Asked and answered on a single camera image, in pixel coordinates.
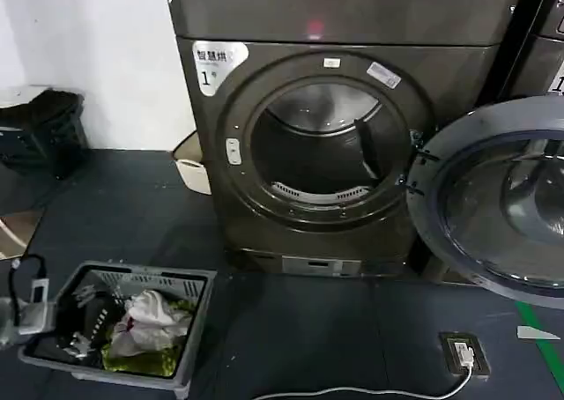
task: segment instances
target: label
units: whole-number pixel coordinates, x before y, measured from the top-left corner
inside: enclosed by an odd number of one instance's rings
[[[380,63],[371,63],[368,67],[367,74],[390,89],[395,89],[397,85],[399,85],[399,82],[402,81],[402,78],[399,77],[398,74],[388,70]]]
[[[241,41],[196,41],[192,46],[200,92],[213,96],[227,76],[249,57]]]
[[[323,67],[325,68],[339,68],[341,66],[341,58],[324,58]]]
[[[560,96],[564,94],[564,61],[560,64],[560,68],[554,76],[553,82],[548,87],[547,92],[556,93]]]
[[[239,140],[236,138],[226,138],[226,153],[227,160],[231,165],[240,165],[242,163]]]

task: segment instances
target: floor socket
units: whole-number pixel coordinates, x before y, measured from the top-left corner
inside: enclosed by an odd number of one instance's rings
[[[447,366],[452,374],[463,375],[468,373],[468,370],[461,367],[458,363],[455,343],[466,343],[474,351],[472,374],[490,374],[490,366],[487,365],[486,356],[476,336],[463,332],[442,332],[439,334],[439,338],[441,339],[442,351],[444,352],[445,360],[447,360]]]

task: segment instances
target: black cable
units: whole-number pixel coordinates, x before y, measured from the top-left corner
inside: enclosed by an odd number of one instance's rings
[[[16,268],[10,267],[10,272],[8,273],[8,292],[10,293],[11,301],[11,312],[12,320],[14,322],[14,327],[19,326],[19,303],[18,296],[16,295],[16,288],[14,286],[14,275],[16,274]]]
[[[19,259],[20,260],[19,266],[21,266],[21,264],[27,259],[37,259],[37,261],[39,262],[39,269],[37,270],[37,274],[35,274],[35,279],[47,278],[47,266],[45,264],[45,258],[43,256],[36,254],[30,254],[30,255],[24,254]],[[16,276],[16,270],[18,270],[18,268],[19,267],[14,268],[14,266],[12,265],[10,267],[10,272],[8,273],[8,292],[10,294],[12,319],[14,322],[14,327],[16,328],[19,327],[20,310],[19,310],[18,295],[16,294],[16,285],[14,283],[14,278]]]

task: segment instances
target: dryer drum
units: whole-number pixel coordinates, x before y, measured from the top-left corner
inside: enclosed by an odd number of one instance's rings
[[[317,209],[359,202],[390,173],[390,143],[400,143],[396,119],[359,88],[304,85],[262,112],[253,160],[265,186],[289,202]]]

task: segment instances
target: barcode sticker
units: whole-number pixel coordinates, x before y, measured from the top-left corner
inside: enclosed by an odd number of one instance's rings
[[[339,68],[341,66],[341,58],[324,58],[323,67],[325,68]]]
[[[398,74],[388,70],[379,63],[371,63],[368,67],[367,74],[390,89],[395,89],[397,85],[399,85],[399,82],[402,81],[402,78],[399,77]]]

